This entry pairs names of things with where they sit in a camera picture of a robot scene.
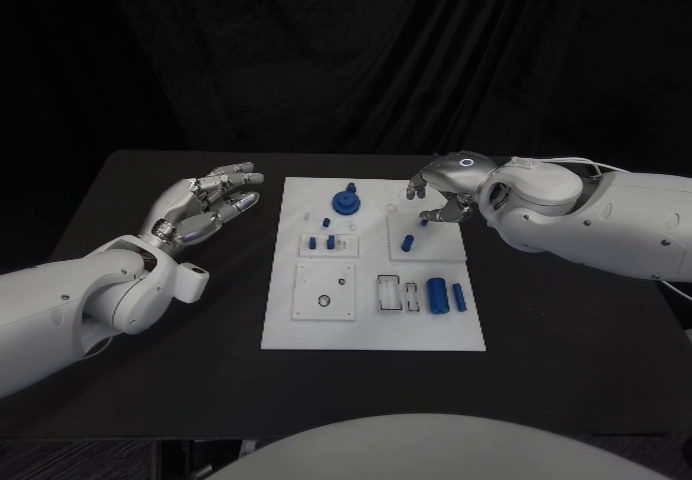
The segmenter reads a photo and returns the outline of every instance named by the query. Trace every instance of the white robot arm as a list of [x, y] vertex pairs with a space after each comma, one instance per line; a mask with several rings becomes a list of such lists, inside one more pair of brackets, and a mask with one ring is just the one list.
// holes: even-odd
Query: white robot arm
[[258, 202], [257, 193], [231, 190], [263, 181], [251, 163], [180, 180], [137, 237], [117, 238], [82, 259], [0, 276], [0, 398], [81, 360], [104, 339], [147, 329], [173, 298], [199, 299], [209, 273], [173, 257]]
[[[584, 164], [597, 173], [580, 176], [560, 163]], [[449, 203], [421, 218], [462, 222], [477, 205], [516, 249], [552, 252], [629, 277], [691, 282], [692, 179], [619, 169], [601, 173], [599, 165], [586, 159], [513, 157], [499, 167], [462, 151], [418, 172], [408, 198], [423, 197], [430, 185]]]

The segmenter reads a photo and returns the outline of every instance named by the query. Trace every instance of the black table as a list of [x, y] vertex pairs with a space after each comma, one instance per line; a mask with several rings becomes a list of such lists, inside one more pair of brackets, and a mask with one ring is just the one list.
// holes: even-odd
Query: black table
[[340, 420], [440, 412], [561, 432], [692, 430], [692, 345], [652, 282], [513, 250], [463, 225], [486, 353], [263, 351], [287, 176], [405, 179], [426, 156], [123, 151], [103, 168], [54, 259], [137, 233], [173, 182], [255, 162], [257, 207], [179, 261], [202, 300], [0, 400], [3, 437], [278, 437]]

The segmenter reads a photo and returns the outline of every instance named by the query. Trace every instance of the robotic hand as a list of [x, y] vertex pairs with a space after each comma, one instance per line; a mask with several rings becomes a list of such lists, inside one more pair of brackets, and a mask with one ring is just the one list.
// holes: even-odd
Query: robotic hand
[[[580, 176], [560, 163], [590, 166], [596, 174]], [[581, 158], [512, 157], [498, 166], [462, 151], [417, 173], [410, 200], [424, 198], [427, 186], [447, 205], [421, 218], [463, 222], [476, 205], [516, 249], [552, 252], [629, 277], [692, 281], [692, 179], [630, 173]]]
[[147, 329], [173, 298], [201, 298], [209, 273], [173, 256], [258, 202], [257, 193], [231, 191], [263, 181], [253, 163], [180, 180], [137, 237], [117, 238], [82, 259], [0, 276], [0, 398], [85, 358], [103, 340]]

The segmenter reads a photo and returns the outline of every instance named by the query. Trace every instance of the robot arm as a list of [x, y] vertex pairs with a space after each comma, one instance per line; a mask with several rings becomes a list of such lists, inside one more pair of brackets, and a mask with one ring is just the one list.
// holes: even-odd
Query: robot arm
[[251, 163], [180, 180], [137, 237], [117, 238], [82, 259], [0, 276], [0, 398], [81, 360], [104, 339], [147, 329], [173, 298], [201, 298], [209, 273], [173, 257], [257, 203], [257, 193], [231, 191], [263, 181]]
[[460, 222], [473, 206], [505, 242], [552, 252], [635, 278], [692, 281], [692, 179], [624, 171], [580, 176], [560, 163], [584, 159], [513, 157], [503, 166], [472, 152], [433, 161], [410, 182], [408, 198], [430, 185], [449, 203], [423, 212]]

